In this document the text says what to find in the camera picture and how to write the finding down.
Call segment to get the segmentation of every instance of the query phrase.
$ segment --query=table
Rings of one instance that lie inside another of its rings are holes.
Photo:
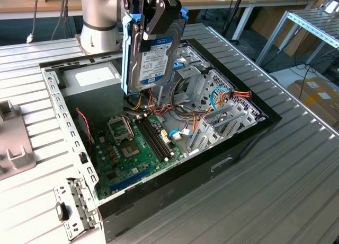
[[[183,38],[198,40],[282,120],[241,162],[112,243],[332,243],[339,134],[212,28],[188,25]],[[38,63],[81,55],[75,39],[0,47],[0,98],[20,105],[38,160],[0,181],[2,240],[68,243],[52,189],[76,169]],[[75,243],[104,243],[103,234],[94,230]]]
[[[339,47],[339,18],[328,14],[322,9],[313,9],[313,10],[297,10],[297,11],[286,11],[281,18],[279,24],[274,29],[271,37],[267,41],[265,47],[261,51],[256,63],[261,65],[262,61],[266,57],[270,48],[279,32],[283,28],[286,20],[291,20],[295,24],[293,25],[290,32],[287,34],[283,43],[280,46],[280,49],[283,48],[294,35],[297,27],[302,27],[310,33],[314,34],[316,37],[322,40],[322,43],[318,48],[313,52],[313,54],[308,58],[306,64],[309,64],[314,57],[319,53],[321,48],[328,43],[334,48]]]
[[[201,10],[212,8],[229,8],[231,0],[180,0],[182,5],[189,10]],[[310,9],[317,0],[242,0],[240,7],[245,11],[238,24],[232,39],[239,39],[249,16],[254,7],[260,6],[289,6],[306,5]],[[32,0],[0,0],[0,20],[25,19],[33,17],[34,1]],[[68,15],[82,15],[81,0],[69,0]],[[60,14],[60,0],[48,0],[46,3],[39,2],[37,17],[57,17]]]

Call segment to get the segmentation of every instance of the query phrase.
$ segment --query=gray plastic part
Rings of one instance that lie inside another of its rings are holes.
[[[0,102],[0,180],[36,164],[25,124],[17,105]]]

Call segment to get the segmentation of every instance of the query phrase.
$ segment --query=red wire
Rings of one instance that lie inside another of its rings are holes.
[[[91,150],[91,146],[92,146],[92,141],[91,141],[91,131],[90,131],[90,126],[89,126],[89,124],[88,124],[87,118],[85,117],[85,115],[84,115],[81,111],[76,110],[76,112],[79,113],[79,114],[83,117],[83,119],[84,119],[84,121],[85,121],[85,123],[86,123],[86,126],[87,126],[87,132],[88,132],[88,142],[90,143],[90,150]]]

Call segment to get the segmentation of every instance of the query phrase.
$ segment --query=hard drive label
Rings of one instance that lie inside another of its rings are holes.
[[[168,61],[167,50],[172,45],[172,37],[158,38],[152,41],[150,51],[142,54],[140,82],[148,84],[164,76]]]

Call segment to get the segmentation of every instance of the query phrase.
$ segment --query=silver metal panel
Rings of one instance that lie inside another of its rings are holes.
[[[212,29],[188,28],[188,37],[204,38],[198,38],[203,46],[223,41]],[[223,42],[217,57],[283,119],[243,161],[113,243],[331,243],[337,237],[338,134]],[[235,68],[239,60],[247,65]]]
[[[53,188],[76,174],[76,169],[38,64],[81,55],[75,39],[0,47],[0,98],[20,106],[37,160],[35,168],[0,181],[0,217],[6,218],[0,223],[4,243],[38,241],[60,227]],[[63,231],[58,239],[67,243]]]
[[[201,24],[186,30],[185,38],[221,48],[214,55],[283,119],[244,160],[113,243],[331,243],[339,233],[338,134],[213,30]],[[64,42],[74,45],[71,51]],[[52,188],[75,169],[37,63],[82,53],[73,39],[6,46],[0,54],[7,49],[13,59],[0,57],[0,97],[19,103],[40,161],[0,181],[2,240],[67,243]],[[75,243],[104,243],[103,234],[95,230]]]
[[[337,35],[339,34],[338,18],[323,10],[288,11],[287,18],[295,24],[311,32],[332,47],[339,47]]]

